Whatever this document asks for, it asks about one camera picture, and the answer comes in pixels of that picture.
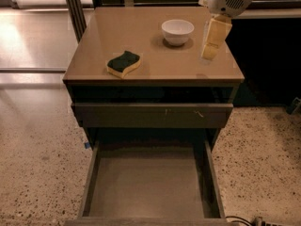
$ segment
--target wire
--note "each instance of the wire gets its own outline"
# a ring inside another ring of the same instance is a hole
[[[238,216],[226,216],[226,218],[238,218],[240,219],[245,225],[252,226],[252,223],[250,223],[248,220],[238,217]]]
[[[241,222],[241,223],[243,223],[246,226],[252,226],[252,224],[250,224],[249,222],[247,223],[247,222],[242,221],[242,220],[234,220],[234,221],[231,221],[231,222]]]

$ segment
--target white bowl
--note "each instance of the white bowl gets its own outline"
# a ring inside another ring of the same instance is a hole
[[[195,27],[186,20],[172,19],[162,23],[162,33],[166,41],[173,46],[181,46],[189,40]]]

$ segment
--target closed drawer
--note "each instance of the closed drawer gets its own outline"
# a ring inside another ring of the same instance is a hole
[[[82,127],[223,128],[232,104],[73,103]]]

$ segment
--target drawer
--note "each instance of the drawer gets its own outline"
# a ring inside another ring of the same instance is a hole
[[[181,146],[170,140],[164,147],[104,147],[102,135],[93,150],[78,218],[65,226],[238,225],[226,221],[203,129],[198,143],[186,137]]]
[[[232,104],[73,103],[82,127],[223,128]]]

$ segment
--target cabinet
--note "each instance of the cabinet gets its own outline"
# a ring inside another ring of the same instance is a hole
[[[180,47],[161,23],[195,26]],[[66,225],[235,225],[225,218],[212,149],[244,77],[227,44],[200,57],[201,7],[96,8],[63,81],[93,158],[77,220]],[[125,50],[141,65],[124,79],[106,63]]]

